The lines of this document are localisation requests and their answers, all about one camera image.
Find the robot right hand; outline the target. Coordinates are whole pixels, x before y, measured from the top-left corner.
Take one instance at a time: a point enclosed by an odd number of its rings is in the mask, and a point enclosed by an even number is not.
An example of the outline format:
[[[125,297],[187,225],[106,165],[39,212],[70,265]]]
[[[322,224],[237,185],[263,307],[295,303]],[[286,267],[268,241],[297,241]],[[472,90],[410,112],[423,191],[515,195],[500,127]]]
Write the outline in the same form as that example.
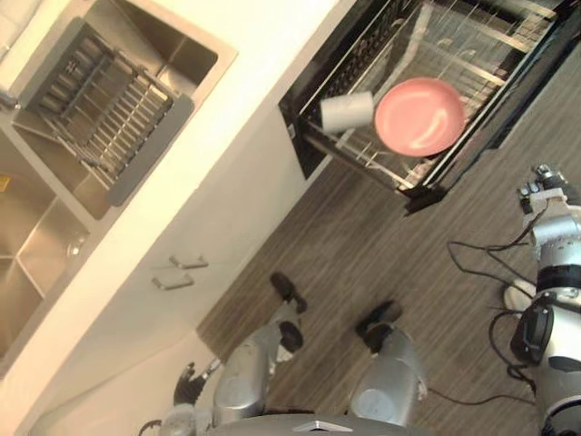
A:
[[[517,188],[523,226],[571,217],[580,222],[580,191],[547,164],[532,168],[534,178]]]

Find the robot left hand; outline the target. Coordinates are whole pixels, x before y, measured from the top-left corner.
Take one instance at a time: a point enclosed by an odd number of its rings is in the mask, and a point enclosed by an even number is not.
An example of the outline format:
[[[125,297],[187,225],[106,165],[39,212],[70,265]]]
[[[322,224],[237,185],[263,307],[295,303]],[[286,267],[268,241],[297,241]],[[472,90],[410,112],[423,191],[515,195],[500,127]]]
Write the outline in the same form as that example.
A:
[[[205,384],[221,365],[221,360],[216,358],[203,371],[197,372],[195,363],[188,363],[176,382],[173,405],[190,404],[194,406],[202,394]]]

